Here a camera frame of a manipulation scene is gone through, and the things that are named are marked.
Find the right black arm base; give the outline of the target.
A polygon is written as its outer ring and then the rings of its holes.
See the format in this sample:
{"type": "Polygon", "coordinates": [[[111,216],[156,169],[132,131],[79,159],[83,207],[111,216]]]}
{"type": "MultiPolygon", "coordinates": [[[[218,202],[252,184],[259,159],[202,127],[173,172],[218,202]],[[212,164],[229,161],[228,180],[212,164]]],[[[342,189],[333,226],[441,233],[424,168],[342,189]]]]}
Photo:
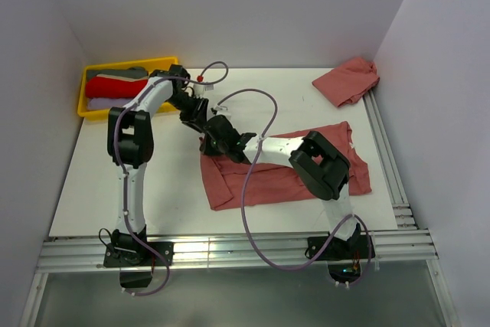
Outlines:
{"type": "Polygon", "coordinates": [[[350,284],[361,277],[362,265],[368,259],[376,257],[371,237],[362,234],[353,241],[343,241],[334,237],[321,252],[327,237],[308,237],[305,256],[312,259],[318,255],[317,261],[328,264],[328,274],[335,283],[350,284]]]}

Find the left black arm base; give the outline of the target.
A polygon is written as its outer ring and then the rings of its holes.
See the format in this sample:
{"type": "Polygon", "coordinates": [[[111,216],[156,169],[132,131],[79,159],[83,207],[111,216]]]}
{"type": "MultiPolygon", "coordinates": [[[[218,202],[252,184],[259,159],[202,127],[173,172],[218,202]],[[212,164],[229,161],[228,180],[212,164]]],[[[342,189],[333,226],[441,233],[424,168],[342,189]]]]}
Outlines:
{"type": "Polygon", "coordinates": [[[163,241],[150,244],[153,252],[145,247],[127,250],[109,246],[103,260],[103,267],[119,271],[119,283],[126,289],[143,289],[150,285],[158,267],[171,266],[174,244],[163,241]]]}

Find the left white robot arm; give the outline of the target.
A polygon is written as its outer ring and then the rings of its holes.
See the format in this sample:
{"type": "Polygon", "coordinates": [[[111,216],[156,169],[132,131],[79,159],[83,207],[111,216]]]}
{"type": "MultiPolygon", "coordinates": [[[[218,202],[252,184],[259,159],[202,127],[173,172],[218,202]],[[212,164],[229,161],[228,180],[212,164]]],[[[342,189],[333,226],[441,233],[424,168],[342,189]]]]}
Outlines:
{"type": "Polygon", "coordinates": [[[191,75],[183,66],[154,70],[136,97],[109,110],[107,152],[119,168],[121,208],[111,234],[113,251],[132,265],[148,259],[146,222],[143,213],[145,170],[154,152],[152,117],[163,103],[180,112],[181,122],[202,134],[207,121],[208,101],[188,93],[191,75]]]}

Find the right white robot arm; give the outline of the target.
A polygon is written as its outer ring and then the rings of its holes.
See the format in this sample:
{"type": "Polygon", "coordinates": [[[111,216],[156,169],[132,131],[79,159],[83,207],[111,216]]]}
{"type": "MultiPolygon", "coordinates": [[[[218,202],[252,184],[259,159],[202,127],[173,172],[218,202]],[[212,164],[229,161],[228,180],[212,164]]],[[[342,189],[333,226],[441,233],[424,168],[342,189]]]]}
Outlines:
{"type": "Polygon", "coordinates": [[[203,130],[201,177],[213,211],[318,198],[335,227],[351,213],[350,196],[371,193],[347,122],[262,138],[215,116],[203,130]]]}

